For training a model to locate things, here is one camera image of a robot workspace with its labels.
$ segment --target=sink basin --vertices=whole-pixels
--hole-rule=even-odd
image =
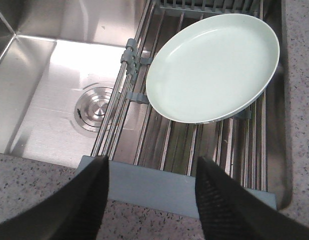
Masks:
[[[127,40],[139,29],[146,37],[140,54],[148,58],[199,19],[261,13],[278,35],[281,58],[254,104],[236,117],[193,125],[171,122],[146,102],[129,101],[118,143],[107,153],[116,162],[188,176],[195,176],[197,156],[205,155],[244,187],[275,193],[277,207],[286,207],[292,173],[286,151],[281,1],[262,1],[263,9],[258,0],[204,2],[0,1],[0,153],[76,168],[83,155],[91,154]],[[138,27],[145,7],[145,23]],[[146,73],[143,65],[135,93],[145,91]],[[109,119],[106,134],[112,121],[114,128],[117,123],[114,113]]]

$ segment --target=dish drying rack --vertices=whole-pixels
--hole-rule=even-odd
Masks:
[[[267,191],[265,92],[240,114],[204,125],[168,120],[153,110],[146,96],[146,76],[160,49],[165,19],[178,18],[174,30],[177,33],[189,20],[194,22],[227,13],[263,19],[263,0],[147,0],[135,38],[127,41],[121,57],[121,67],[92,157],[108,155],[110,160],[114,159],[130,103],[135,102],[147,107],[134,165],[148,167],[144,159],[153,158],[155,168],[159,170],[195,176],[197,157],[206,155],[243,187]],[[150,31],[155,31],[154,39],[147,39]]]

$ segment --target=countertop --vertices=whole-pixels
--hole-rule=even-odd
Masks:
[[[288,78],[285,84],[287,147],[293,193],[281,212],[309,226],[309,0],[286,0]],[[57,191],[74,169],[0,154],[0,222]],[[203,239],[197,219],[108,201],[97,239]]]

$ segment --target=gray silicone strip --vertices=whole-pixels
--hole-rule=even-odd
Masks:
[[[83,156],[76,174],[92,160],[93,157]],[[109,170],[109,199],[199,218],[194,177],[115,161],[109,162]],[[274,194],[253,189],[246,190],[276,209]]]

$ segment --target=drain strainer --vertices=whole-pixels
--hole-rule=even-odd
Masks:
[[[112,92],[112,88],[101,86],[86,91],[75,105],[74,118],[76,122],[88,131],[98,132]],[[119,97],[120,95],[115,102],[109,124],[111,124],[113,115],[116,112]]]

